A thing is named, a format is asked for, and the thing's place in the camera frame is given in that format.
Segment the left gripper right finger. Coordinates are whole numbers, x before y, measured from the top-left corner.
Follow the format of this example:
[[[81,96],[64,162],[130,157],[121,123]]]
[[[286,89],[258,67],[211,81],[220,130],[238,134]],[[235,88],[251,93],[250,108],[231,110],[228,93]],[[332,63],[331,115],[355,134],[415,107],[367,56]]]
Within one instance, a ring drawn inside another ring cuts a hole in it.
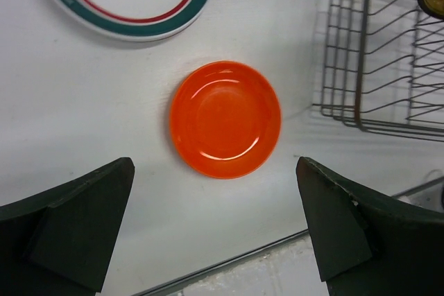
[[[443,213],[356,183],[312,158],[296,177],[330,295],[442,295]]]

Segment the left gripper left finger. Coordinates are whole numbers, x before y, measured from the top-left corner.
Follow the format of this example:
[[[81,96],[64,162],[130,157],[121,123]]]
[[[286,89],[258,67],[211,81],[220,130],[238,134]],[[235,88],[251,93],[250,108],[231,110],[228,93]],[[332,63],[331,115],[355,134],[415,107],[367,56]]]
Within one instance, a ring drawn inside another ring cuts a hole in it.
[[[120,157],[1,207],[2,295],[101,292],[135,176]]]

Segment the orange plastic plate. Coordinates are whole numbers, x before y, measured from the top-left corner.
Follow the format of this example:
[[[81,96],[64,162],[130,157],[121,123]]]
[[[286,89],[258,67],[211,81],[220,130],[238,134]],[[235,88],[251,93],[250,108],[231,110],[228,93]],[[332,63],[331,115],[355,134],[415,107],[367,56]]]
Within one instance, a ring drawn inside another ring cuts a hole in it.
[[[243,177],[274,151],[282,112],[270,82],[234,61],[205,64],[179,85],[169,111],[174,148],[198,173],[216,179]]]

